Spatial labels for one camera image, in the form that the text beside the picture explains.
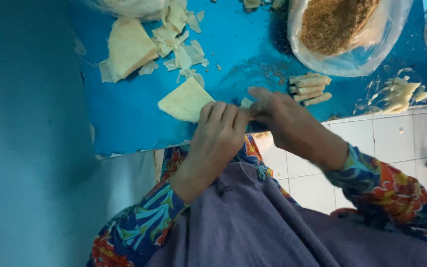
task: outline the floral sleeve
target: floral sleeve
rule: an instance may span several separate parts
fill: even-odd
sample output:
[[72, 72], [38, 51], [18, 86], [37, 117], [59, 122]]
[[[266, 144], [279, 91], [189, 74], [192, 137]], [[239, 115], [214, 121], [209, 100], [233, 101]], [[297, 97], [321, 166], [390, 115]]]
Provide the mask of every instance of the floral sleeve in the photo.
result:
[[87, 266], [144, 266], [186, 207], [167, 179], [159, 182], [138, 205], [122, 210], [103, 227]]
[[427, 241], [427, 190], [417, 179], [350, 145], [345, 167], [325, 175], [357, 208], [333, 216]]

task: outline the blue table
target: blue table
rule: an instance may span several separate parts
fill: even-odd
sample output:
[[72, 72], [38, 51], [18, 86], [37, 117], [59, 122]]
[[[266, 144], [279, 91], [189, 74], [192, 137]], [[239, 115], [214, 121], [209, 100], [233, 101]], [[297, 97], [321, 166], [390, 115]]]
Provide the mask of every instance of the blue table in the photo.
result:
[[[270, 6], [246, 13], [237, 0], [191, 0], [188, 10], [205, 10], [200, 23], [202, 33], [190, 31], [187, 40], [198, 40], [210, 61], [209, 72], [196, 65], [205, 80], [205, 90], [215, 99], [238, 103], [247, 96], [248, 86], [257, 85], [286, 93], [288, 77], [309, 71], [292, 54], [286, 37], [286, 11], [272, 11]], [[113, 83], [102, 83], [96, 65], [108, 57], [106, 40], [115, 18], [83, 7], [70, 5], [70, 18], [76, 35], [86, 49], [81, 56], [88, 115], [95, 128], [94, 148], [97, 155], [128, 154], [180, 144], [192, 138], [196, 125], [178, 121], [160, 111], [157, 102], [174, 90], [178, 70], [168, 72], [159, 58], [160, 67], [151, 75], [131, 75]], [[146, 32], [161, 25], [145, 23]], [[326, 91], [331, 100], [308, 110], [319, 121], [331, 116], [348, 117], [363, 113], [356, 103], [366, 102], [374, 94], [375, 84], [395, 77], [400, 69], [411, 67], [410, 82], [421, 82], [427, 92], [427, 48], [424, 42], [423, 3], [415, 0], [408, 21], [393, 50], [375, 72], [366, 77], [335, 77]], [[219, 64], [222, 71], [215, 67]]]

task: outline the purple cloth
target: purple cloth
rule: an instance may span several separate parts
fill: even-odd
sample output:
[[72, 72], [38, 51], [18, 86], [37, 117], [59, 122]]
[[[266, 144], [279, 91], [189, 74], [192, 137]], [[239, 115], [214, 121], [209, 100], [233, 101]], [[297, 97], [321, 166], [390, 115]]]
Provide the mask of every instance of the purple cloth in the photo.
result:
[[427, 243], [300, 208], [273, 179], [258, 181], [253, 166], [234, 162], [175, 221], [147, 266], [422, 267]]

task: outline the plastic bag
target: plastic bag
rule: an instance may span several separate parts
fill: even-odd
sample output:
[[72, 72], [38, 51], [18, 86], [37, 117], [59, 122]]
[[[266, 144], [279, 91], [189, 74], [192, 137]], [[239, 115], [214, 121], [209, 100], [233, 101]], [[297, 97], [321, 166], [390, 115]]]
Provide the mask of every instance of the plastic bag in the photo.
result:
[[159, 21], [169, 0], [71, 0], [89, 9], [114, 17], [125, 16], [140, 21]]
[[294, 55], [306, 67], [332, 76], [367, 76], [387, 57], [401, 34], [413, 0], [381, 0], [364, 27], [353, 37], [349, 51], [325, 56], [301, 41], [303, 14], [311, 0], [291, 1], [288, 38]]

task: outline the colorful floral shirt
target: colorful floral shirt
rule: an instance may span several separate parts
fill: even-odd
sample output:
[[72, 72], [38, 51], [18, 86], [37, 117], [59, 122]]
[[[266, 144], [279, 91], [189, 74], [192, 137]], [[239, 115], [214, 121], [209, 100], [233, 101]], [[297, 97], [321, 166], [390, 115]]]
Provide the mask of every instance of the colorful floral shirt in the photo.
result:
[[[134, 206], [118, 213], [98, 233], [87, 266], [143, 266], [163, 245], [177, 215], [188, 208], [169, 184], [169, 177], [187, 156], [185, 149], [166, 149], [161, 181]], [[245, 143], [232, 161], [255, 166], [259, 181], [272, 179], [273, 171], [264, 165], [253, 138]], [[352, 220], [383, 231], [400, 232], [427, 241], [427, 191], [413, 177], [361, 154], [350, 146], [345, 167], [326, 177], [342, 187], [357, 209], [338, 209], [331, 216]], [[279, 185], [291, 204], [299, 205]]]

